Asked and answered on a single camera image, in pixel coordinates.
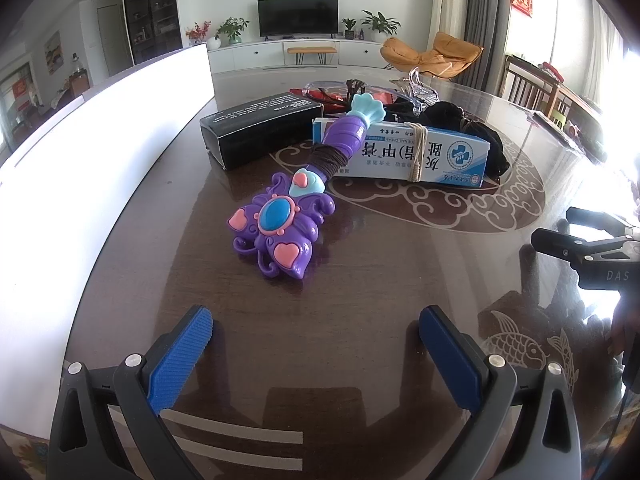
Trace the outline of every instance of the orange lounge chair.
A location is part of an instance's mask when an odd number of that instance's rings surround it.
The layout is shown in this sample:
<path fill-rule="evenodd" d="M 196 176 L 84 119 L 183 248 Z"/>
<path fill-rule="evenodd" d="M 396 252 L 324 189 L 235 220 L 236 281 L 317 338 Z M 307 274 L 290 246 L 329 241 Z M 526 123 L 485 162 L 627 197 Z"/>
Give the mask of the orange lounge chair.
<path fill-rule="evenodd" d="M 423 53 L 391 37 L 380 48 L 382 57 L 401 72 L 410 72 L 416 66 L 420 73 L 428 72 L 443 79 L 457 76 L 482 54 L 482 47 L 438 32 L 433 48 Z"/>

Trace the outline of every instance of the dining table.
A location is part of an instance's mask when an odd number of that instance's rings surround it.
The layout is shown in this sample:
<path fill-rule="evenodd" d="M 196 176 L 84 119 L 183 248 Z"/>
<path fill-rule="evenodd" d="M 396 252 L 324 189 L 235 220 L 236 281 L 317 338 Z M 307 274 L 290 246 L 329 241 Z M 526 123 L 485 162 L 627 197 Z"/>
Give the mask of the dining table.
<path fill-rule="evenodd" d="M 232 171 L 207 152 L 200 118 L 318 80 L 394 88 L 395 70 L 296 67 L 214 74 L 215 97 L 146 174 L 86 284 L 65 361 L 110 367 L 144 353 L 194 304 L 214 333 L 175 406 L 170 432 L 206 479 L 423 480 L 468 420 L 420 341 L 436 304 L 460 332 L 512 365 L 564 370 L 582 443 L 621 397 L 607 352 L 616 291 L 582 290 L 568 262 L 536 253 L 538 227 L 569 226 L 569 206 L 629 215 L 625 177 L 594 164 L 531 112 L 485 92 L 423 78 L 441 100 L 498 132 L 510 168 L 477 189 L 336 176 L 302 280 L 269 279 L 233 249 L 227 221 L 293 174 L 312 148 L 287 146 Z M 111 410 L 136 472 L 145 465 Z M 479 478 L 499 462 L 512 408 Z"/>

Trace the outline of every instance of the fish etching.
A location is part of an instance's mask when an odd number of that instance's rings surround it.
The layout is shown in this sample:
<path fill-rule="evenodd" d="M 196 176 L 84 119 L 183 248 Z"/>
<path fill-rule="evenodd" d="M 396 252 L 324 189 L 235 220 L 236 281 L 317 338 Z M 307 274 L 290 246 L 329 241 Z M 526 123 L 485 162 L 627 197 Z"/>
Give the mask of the fish etching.
<path fill-rule="evenodd" d="M 549 337 L 546 341 L 562 356 L 562 368 L 564 368 L 564 375 L 569 384 L 569 393 L 573 394 L 580 370 L 576 370 L 574 367 L 574 353 L 571 352 L 569 338 L 566 336 L 564 328 L 560 329 L 560 336 Z"/>
<path fill-rule="evenodd" d="M 500 332 L 485 339 L 481 344 L 482 350 L 487 354 L 500 354 L 511 365 L 542 370 L 548 355 L 538 342 L 521 334 L 514 320 L 506 314 L 498 310 L 491 313 L 500 324 Z"/>

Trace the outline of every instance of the white vase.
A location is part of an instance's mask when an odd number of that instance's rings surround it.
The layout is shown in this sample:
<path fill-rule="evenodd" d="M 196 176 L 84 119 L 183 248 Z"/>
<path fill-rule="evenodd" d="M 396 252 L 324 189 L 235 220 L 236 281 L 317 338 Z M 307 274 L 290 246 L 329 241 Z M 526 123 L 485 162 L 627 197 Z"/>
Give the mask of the white vase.
<path fill-rule="evenodd" d="M 380 32 L 379 30 L 371 31 L 371 39 L 376 43 L 385 43 L 388 37 L 389 35 L 386 32 Z"/>
<path fill-rule="evenodd" d="M 211 36 L 207 40 L 207 50 L 216 50 L 217 48 L 220 48 L 221 44 L 222 44 L 222 41 L 220 41 L 220 38 L 216 38 L 215 36 Z"/>

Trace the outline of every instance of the purple toy wand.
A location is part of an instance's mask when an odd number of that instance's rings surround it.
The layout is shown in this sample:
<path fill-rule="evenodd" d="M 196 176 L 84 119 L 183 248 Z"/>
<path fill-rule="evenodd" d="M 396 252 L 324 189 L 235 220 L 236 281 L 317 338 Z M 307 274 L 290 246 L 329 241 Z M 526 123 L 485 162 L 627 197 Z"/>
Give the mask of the purple toy wand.
<path fill-rule="evenodd" d="M 335 211 L 324 183 L 362 148 L 370 124 L 384 117 L 382 102 L 371 94 L 355 95 L 351 111 L 331 124 L 305 168 L 293 178 L 274 173 L 272 185 L 227 221 L 236 234 L 234 249 L 240 254 L 257 253 L 258 266 L 269 278 L 284 270 L 302 279 L 312 243 L 318 240 L 318 224 L 324 222 L 323 215 Z"/>

